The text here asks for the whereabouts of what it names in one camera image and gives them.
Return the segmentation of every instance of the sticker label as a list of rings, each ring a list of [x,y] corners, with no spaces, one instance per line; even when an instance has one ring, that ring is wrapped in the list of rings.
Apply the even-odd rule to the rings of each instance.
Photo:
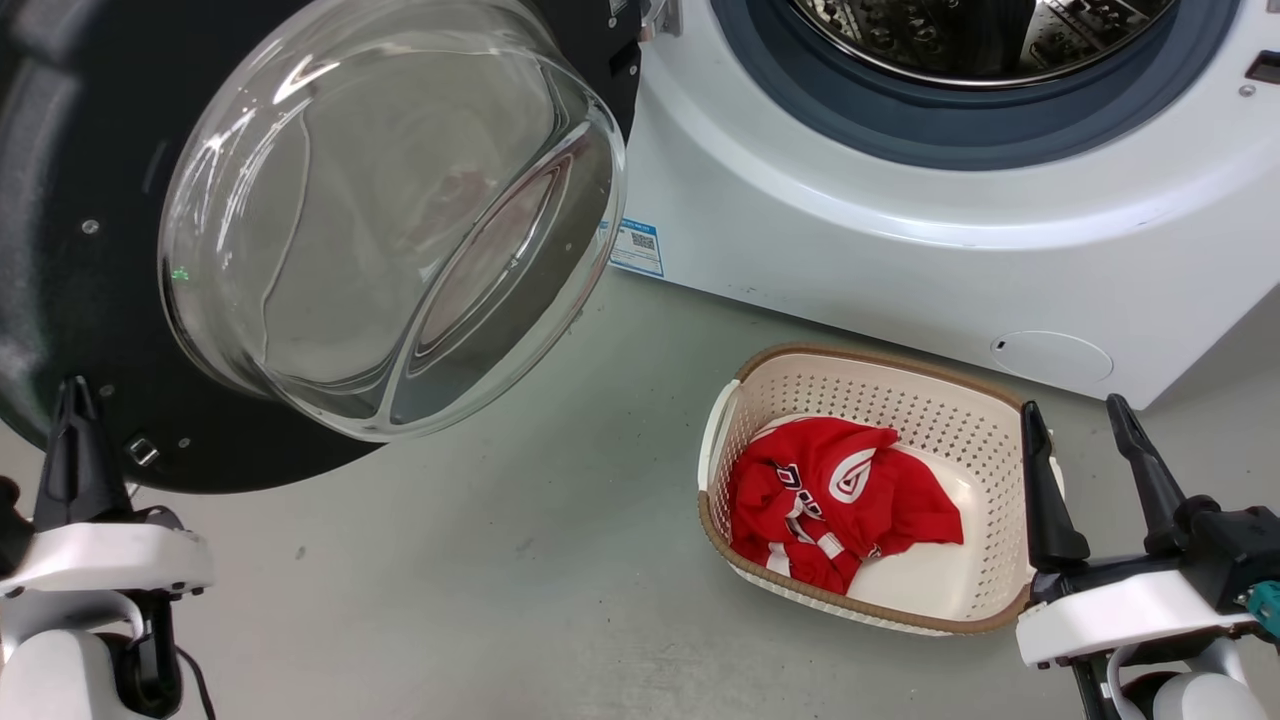
[[[658,228],[623,218],[609,263],[646,275],[664,277],[662,250],[658,247]]]

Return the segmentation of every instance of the gray floor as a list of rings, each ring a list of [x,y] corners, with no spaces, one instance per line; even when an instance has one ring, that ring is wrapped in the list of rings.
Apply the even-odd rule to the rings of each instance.
[[[1280,507],[1277,318],[1272,293],[1143,415],[1188,493]],[[705,414],[744,360],[797,340],[872,345],[611,272],[552,356],[467,423],[276,491],[143,491],[218,559],[220,584],[178,606],[179,642],[236,719],[1079,717],[1070,673],[1024,669],[1011,630],[867,628],[712,551],[694,505]],[[1102,405],[979,374],[1042,401],[1094,553],[1137,551]],[[38,461],[0,434],[0,471],[29,486]],[[1275,652],[1242,644],[1280,717]]]

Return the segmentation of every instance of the white washing machine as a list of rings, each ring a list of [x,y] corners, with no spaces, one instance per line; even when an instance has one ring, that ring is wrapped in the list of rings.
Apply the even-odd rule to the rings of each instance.
[[[671,3],[614,265],[1137,407],[1280,278],[1275,0]]]

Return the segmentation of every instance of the basket rim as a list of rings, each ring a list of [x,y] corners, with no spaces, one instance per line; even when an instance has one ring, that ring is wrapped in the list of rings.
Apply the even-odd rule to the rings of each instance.
[[[764,350],[756,354],[750,360],[748,360],[745,365],[742,365],[742,369],[739,370],[736,375],[737,380],[740,383],[745,383],[746,379],[751,375],[751,373],[754,373],[758,368],[760,368],[769,360],[773,360],[776,357],[782,357],[785,355],[815,355],[823,357],[838,357],[844,360],[856,360],[860,363],[868,363],[872,365],[896,368],[900,370],[906,370],[920,375],[931,377],[938,380],[957,384],[960,387],[965,387],[974,392],[980,392],[983,395],[1000,400],[1001,402],[1005,402],[1006,405],[1012,407],[1015,411],[1021,413],[1021,406],[1023,406],[1021,400],[1016,395],[998,386],[993,386],[991,383],[969,378],[954,373],[951,370],[931,365],[928,363],[919,363],[916,360],[908,360],[905,357],[896,357],[892,355],[883,355],[877,352],[854,352],[819,343],[787,343]],[[801,583],[800,580],[796,580],[794,578],[787,578],[785,575],[774,573],[773,570],[769,570],[768,568],[762,568],[755,562],[751,562],[745,557],[742,557],[741,555],[739,555],[737,552],[735,552],[730,547],[728,541],[721,537],[719,530],[716,529],[716,525],[712,520],[710,495],[703,489],[698,491],[698,518],[703,524],[703,532],[707,534],[707,539],[710,541],[712,547],[716,548],[716,552],[721,553],[721,556],[737,570],[748,573],[750,575],[755,575],[756,578],[760,578],[768,583],[786,588],[791,592],[795,592],[796,594],[805,596],[810,600],[826,602],[828,605],[833,605],[842,610],[849,610],[851,612],[868,615],[881,620],[888,620],[891,623],[914,625],[916,628],[925,628],[929,630],[938,630],[957,635],[973,635],[973,634],[989,633],[992,630],[997,630],[1000,628],[1004,628],[1014,623],[1018,619],[1018,616],[1021,615],[1027,605],[1030,602],[1029,583],[1023,585],[1021,591],[1019,591],[1019,593],[1004,610],[989,618],[984,618],[980,620],[943,620],[941,618],[916,615],[914,612],[904,612],[901,610],[893,610],[891,607],[883,607],[879,605],[861,602],[858,600],[845,597],[842,594],[833,593],[831,591],[815,588],[810,584]]]

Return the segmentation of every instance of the laundry basket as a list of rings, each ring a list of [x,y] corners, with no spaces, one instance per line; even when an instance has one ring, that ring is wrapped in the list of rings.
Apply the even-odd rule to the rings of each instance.
[[[726,386],[707,421],[698,468],[703,529],[739,575],[809,607],[925,635],[995,630],[1021,612],[1032,575],[1020,407],[1002,389],[908,360],[799,345],[768,350]],[[960,510],[964,544],[920,543],[867,562],[847,596],[733,552],[733,462],[767,423],[796,414],[896,428],[897,447],[929,465]]]

